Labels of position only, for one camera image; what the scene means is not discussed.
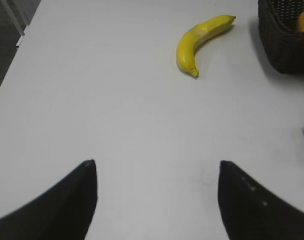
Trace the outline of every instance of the banana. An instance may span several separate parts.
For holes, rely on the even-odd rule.
[[[176,49],[176,62],[178,67],[197,77],[199,72],[195,63],[195,50],[205,41],[227,30],[233,23],[235,16],[219,15],[208,21],[197,24],[187,31]]]

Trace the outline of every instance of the white table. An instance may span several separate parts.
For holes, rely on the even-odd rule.
[[[194,80],[176,45],[219,14],[235,27]],[[93,158],[88,240],[227,239],[220,160],[304,211],[303,128],[304,79],[267,62],[257,1],[42,1],[0,88],[0,216]]]

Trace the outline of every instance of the floor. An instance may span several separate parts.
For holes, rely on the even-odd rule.
[[[18,16],[13,3],[11,1],[8,1],[8,3],[14,14]],[[19,16],[17,18],[21,26],[24,27],[24,23]],[[13,23],[0,3],[0,85],[16,53],[16,43],[19,37]]]

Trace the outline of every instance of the wicker basket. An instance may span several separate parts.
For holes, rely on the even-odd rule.
[[[304,32],[296,21],[304,0],[259,0],[259,32],[267,57],[280,73],[304,73]]]

